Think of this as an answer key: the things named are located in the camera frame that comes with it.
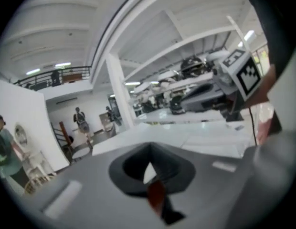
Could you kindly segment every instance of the green shirt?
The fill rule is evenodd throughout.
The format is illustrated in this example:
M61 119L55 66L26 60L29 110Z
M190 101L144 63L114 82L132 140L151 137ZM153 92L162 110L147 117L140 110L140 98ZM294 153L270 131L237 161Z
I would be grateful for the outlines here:
M13 136L10 132L7 129L2 129L0 135L4 139L6 149L11 149L10 161L8 164L0 166L0 173L3 173L5 176L11 176L21 169L22 162L12 148L11 142L13 141Z

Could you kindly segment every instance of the black cable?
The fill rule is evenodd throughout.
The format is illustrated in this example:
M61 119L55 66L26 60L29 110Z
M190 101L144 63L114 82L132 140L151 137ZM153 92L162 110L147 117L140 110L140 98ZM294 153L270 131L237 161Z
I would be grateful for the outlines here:
M255 146L257 146L257 141L256 141L256 137L255 137L255 129L254 129L254 120L253 120L253 115L252 115L251 108L249 108L249 111L250 111L250 116L251 116L251 120L252 120L252 131L253 131Z

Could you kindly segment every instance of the fluorescent light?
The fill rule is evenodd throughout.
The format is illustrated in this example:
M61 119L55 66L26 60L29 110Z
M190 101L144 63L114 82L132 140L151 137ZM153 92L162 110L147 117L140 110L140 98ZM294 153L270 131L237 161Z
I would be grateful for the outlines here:
M55 65L55 67L62 67L62 66L68 66L68 65L71 65L70 62L67 62L67 63L58 63Z
M253 30L250 30L246 33L246 35L244 36L244 39L247 41L249 40L249 38L254 34L254 31ZM238 47L241 48L243 46L243 42L240 42L238 44Z
M127 82L125 85L126 86L140 85L140 82Z
M26 73L26 75L34 74L34 73L37 73L37 72L39 72L39 71L40 71L40 69L35 69L35 70L32 70L32 71L28 71L28 72Z

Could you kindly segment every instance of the man in green shirt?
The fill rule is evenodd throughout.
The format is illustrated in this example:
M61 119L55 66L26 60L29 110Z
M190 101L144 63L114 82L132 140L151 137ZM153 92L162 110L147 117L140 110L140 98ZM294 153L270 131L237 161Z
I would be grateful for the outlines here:
M15 153L15 150L21 154L22 158L25 157L25 153L14 141L11 133L4 128L5 124L3 117L0 115L0 136L2 137L5 149L9 155L8 163L0 166L0 172L2 172L4 176L10 176L19 185L25 187L29 179L22 167L22 162Z

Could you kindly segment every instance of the white column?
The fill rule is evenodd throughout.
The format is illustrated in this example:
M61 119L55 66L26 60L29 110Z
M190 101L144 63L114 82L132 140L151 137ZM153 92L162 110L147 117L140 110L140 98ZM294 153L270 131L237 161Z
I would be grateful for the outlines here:
M106 65L120 115L126 129L130 129L135 126L134 119L136 116L134 110L128 103L130 95L128 89L124 85L125 77L119 57L109 53L106 57Z

